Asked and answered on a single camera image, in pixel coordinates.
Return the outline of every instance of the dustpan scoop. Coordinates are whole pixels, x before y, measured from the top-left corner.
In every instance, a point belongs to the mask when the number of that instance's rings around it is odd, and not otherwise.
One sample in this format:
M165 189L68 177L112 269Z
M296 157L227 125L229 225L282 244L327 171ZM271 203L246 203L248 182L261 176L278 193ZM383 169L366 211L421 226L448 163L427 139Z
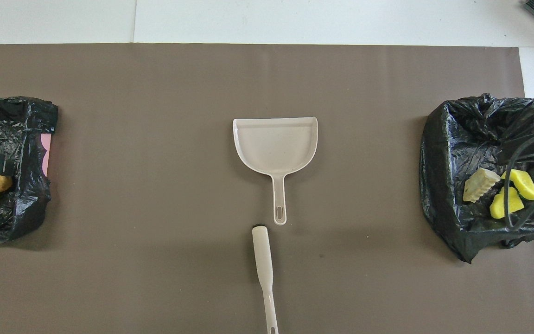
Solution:
M273 221L287 221L284 178L304 168L318 141L316 117L234 120L236 152L250 169L273 180Z

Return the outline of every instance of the wire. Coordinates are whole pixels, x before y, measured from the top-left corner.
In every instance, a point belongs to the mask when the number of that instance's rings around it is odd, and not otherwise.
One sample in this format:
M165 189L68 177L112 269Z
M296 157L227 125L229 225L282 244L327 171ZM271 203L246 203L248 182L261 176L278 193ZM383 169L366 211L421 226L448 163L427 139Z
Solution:
M531 216L531 214L534 213L534 203L528 207L527 210L525 210L525 214L519 218L519 220L516 222L516 225L512 224L512 219L510 218L510 212L509 212L509 206L508 206L508 197L509 197L509 190L510 190L510 173L512 172L512 168L515 166L516 161L518 160L519 156L525 150L530 144L534 142L534 137L526 140L523 142L518 148L515 150L515 152L512 154L512 157L510 158L510 161L508 162L508 167L506 167L506 177L504 178L504 212L506 213L506 222L508 223L508 226L506 226L507 230L509 231L516 231L520 229L523 224L526 222L526 220Z

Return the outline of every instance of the black plastic bag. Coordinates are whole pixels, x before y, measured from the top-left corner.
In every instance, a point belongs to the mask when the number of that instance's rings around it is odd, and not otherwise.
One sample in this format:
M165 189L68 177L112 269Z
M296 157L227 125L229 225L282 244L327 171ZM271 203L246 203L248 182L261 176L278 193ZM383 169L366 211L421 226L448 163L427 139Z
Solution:
M534 99L496 99L492 95L445 101L426 121L420 152L420 195L428 223L462 261L471 263L479 250L500 243L511 248L534 239L534 213L517 231L491 217L501 180L477 202L463 202L464 182L483 167L502 175L498 165L502 142L534 134ZM534 163L517 163L534 180ZM511 215L517 221L525 209Z
M57 106L31 97L0 99L0 153L13 161L12 187L0 194L0 243L36 230L51 200L42 171L43 133L55 132Z

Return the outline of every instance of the white table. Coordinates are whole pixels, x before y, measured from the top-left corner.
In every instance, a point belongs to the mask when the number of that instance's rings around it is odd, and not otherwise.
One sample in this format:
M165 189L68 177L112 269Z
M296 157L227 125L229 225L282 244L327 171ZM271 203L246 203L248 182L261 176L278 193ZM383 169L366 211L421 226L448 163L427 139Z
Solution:
M0 44L124 42L516 46L534 97L519 0L0 0Z

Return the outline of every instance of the yellow potato piece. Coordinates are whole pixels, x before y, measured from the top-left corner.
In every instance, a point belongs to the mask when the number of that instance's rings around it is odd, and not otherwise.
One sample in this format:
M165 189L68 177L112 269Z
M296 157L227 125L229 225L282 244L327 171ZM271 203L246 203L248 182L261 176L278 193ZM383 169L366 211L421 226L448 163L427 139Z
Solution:
M502 179L506 178L506 172L502 174ZM525 171L513 169L510 173L510 180L515 184L522 197L534 199L534 182L530 175Z
M508 188L508 212L513 213L524 209L525 205L519 197L519 193L513 186ZM506 210L504 209L504 187L496 196L494 201L489 206L491 216L496 219L504 218L506 216Z

